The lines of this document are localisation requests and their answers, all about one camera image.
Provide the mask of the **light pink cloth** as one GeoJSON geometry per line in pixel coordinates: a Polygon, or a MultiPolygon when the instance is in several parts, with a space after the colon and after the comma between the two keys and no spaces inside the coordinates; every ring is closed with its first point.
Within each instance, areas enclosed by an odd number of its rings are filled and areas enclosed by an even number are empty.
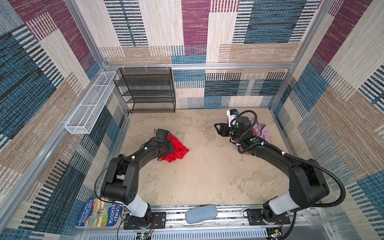
{"type": "Polygon", "coordinates": [[[256,124],[253,126],[253,133],[255,136],[264,139],[268,143],[272,143],[270,130],[263,122],[256,121],[256,124]]]}

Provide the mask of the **red cloth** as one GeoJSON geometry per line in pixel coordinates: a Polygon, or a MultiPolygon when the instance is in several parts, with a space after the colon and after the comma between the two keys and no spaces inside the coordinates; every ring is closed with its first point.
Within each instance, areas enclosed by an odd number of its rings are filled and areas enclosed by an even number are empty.
{"type": "Polygon", "coordinates": [[[166,137],[162,140],[150,139],[150,146],[158,148],[156,156],[158,162],[166,161],[172,163],[176,160],[181,160],[190,151],[177,137],[174,137],[169,132],[166,133],[166,137]]]}

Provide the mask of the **maroon cloth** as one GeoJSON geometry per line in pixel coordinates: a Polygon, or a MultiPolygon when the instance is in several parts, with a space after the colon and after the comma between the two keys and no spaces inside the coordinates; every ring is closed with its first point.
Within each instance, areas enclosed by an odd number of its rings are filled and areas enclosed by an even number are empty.
{"type": "Polygon", "coordinates": [[[251,156],[254,156],[254,146],[249,146],[247,148],[243,147],[243,146],[238,146],[238,152],[239,154],[245,154],[245,155],[251,155],[251,156]]]}

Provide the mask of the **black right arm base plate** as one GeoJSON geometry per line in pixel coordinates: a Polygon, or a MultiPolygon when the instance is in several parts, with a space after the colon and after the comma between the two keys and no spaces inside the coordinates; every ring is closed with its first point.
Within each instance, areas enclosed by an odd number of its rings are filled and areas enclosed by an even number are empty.
{"type": "Polygon", "coordinates": [[[281,226],[289,225],[291,223],[288,213],[276,215],[272,211],[264,211],[264,209],[245,209],[243,211],[243,217],[248,219],[250,226],[281,226]]]}

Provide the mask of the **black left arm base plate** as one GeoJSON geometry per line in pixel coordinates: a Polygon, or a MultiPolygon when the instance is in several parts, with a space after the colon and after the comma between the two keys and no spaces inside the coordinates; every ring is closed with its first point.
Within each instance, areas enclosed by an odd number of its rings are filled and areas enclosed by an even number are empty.
{"type": "Polygon", "coordinates": [[[151,217],[138,218],[128,216],[124,221],[124,230],[150,230],[164,229],[166,225],[167,214],[166,212],[154,212],[151,217]]]}

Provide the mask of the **treehouse picture book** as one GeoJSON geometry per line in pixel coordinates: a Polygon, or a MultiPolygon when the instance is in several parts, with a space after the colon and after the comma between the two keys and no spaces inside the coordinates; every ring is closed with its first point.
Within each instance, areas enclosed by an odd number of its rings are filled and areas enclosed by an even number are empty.
{"type": "Polygon", "coordinates": [[[88,199],[75,222],[77,229],[117,228],[121,222],[123,207],[115,203],[106,203],[107,199],[88,199]]]}

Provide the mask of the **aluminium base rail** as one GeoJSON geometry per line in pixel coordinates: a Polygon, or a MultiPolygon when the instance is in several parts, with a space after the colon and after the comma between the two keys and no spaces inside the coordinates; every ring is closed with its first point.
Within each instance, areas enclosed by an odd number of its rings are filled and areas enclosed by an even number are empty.
{"type": "Polygon", "coordinates": [[[261,209],[258,205],[218,205],[218,215],[212,220],[197,224],[188,224],[185,213],[192,206],[157,206],[153,212],[166,212],[164,229],[124,230],[119,229],[82,229],[76,234],[77,240],[265,240],[271,237],[279,240],[287,234],[291,224],[293,230],[289,240],[337,240],[338,234],[327,222],[321,226],[309,224],[301,211],[293,217],[288,213],[289,225],[250,226],[243,217],[245,209],[261,209]]]}

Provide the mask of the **black mesh shelf rack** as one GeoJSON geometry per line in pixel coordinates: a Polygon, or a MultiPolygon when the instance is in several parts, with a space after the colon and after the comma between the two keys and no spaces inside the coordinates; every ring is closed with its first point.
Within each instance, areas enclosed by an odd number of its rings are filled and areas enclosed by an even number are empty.
{"type": "Polygon", "coordinates": [[[120,68],[115,85],[130,114],[176,111],[173,73],[169,67],[120,68]]]}

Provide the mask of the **blue-grey oval pad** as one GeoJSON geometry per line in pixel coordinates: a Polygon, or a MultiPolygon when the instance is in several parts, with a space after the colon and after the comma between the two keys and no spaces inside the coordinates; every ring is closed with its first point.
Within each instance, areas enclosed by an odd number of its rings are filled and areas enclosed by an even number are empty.
{"type": "Polygon", "coordinates": [[[186,211],[185,220],[188,224],[197,224],[207,220],[212,220],[218,215],[215,205],[205,205],[192,208],[186,211]]]}

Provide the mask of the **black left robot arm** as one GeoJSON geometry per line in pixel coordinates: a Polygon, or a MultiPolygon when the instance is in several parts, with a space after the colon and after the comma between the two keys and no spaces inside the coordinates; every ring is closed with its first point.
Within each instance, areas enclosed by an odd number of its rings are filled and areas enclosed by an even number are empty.
{"type": "Polygon", "coordinates": [[[133,154],[113,158],[101,184],[102,198],[123,205],[137,218],[145,218],[150,207],[138,195],[140,169],[154,159],[163,160],[174,151],[171,142],[173,135],[169,131],[157,129],[155,133],[133,154]]]}

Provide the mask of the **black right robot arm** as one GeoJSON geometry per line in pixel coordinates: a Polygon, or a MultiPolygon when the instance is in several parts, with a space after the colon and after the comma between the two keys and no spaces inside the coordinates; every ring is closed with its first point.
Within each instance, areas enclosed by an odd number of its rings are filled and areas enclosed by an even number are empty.
{"type": "Polygon", "coordinates": [[[263,204],[262,215],[265,222],[273,223],[288,211],[312,207],[330,193],[318,162],[293,159],[263,138],[255,136],[249,129],[250,126],[251,122],[247,119],[231,127],[226,123],[214,124],[218,135],[229,137],[241,154],[249,153],[261,158],[288,176],[288,192],[263,204]]]}

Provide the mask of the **clear tape roll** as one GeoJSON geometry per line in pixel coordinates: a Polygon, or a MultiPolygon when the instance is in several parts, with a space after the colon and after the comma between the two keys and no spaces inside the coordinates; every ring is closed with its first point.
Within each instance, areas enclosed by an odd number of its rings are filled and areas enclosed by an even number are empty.
{"type": "Polygon", "coordinates": [[[323,208],[303,209],[301,214],[309,224],[314,226],[321,226],[329,221],[329,215],[323,208]]]}

